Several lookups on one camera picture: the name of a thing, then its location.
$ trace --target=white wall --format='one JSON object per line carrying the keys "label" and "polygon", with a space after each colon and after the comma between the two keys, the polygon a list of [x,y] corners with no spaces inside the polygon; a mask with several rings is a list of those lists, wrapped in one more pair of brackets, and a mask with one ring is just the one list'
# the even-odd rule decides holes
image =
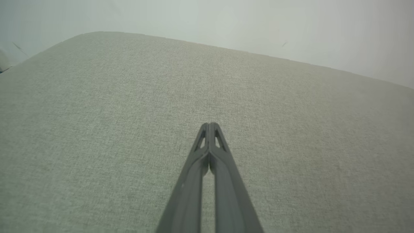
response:
{"label": "white wall", "polygon": [[0,47],[15,65],[82,33],[132,32],[414,88],[413,16],[413,0],[2,0]]}

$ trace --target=gray mat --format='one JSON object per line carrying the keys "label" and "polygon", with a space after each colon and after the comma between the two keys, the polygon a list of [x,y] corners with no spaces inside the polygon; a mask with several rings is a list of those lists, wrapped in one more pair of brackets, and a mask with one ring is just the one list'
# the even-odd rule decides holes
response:
{"label": "gray mat", "polygon": [[[202,123],[266,232],[413,232],[414,90],[172,39],[83,34],[0,75],[0,230],[154,231]],[[204,232],[214,181],[204,179]]]}

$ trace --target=white backdrop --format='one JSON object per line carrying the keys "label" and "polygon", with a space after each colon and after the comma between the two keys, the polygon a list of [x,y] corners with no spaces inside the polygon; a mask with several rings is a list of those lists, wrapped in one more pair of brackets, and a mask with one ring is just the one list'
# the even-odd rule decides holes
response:
{"label": "white backdrop", "polygon": [[2,0],[0,48],[15,65],[82,33],[132,32],[414,88],[413,16],[413,0]]}

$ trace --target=fabric surface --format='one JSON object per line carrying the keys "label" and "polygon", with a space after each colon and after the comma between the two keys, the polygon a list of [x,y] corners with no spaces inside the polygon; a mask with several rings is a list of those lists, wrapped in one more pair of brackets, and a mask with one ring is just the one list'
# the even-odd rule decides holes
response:
{"label": "fabric surface", "polygon": [[120,32],[0,75],[0,231],[154,231],[212,121],[266,232],[414,231],[413,89]]}

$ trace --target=textured gray fabric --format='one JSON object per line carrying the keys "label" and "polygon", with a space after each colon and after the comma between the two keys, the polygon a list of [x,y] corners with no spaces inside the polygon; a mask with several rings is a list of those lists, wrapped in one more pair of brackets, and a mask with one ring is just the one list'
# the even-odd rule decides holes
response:
{"label": "textured gray fabric", "polygon": [[211,121],[266,232],[414,231],[413,89],[120,32],[0,75],[0,231],[154,231]]}

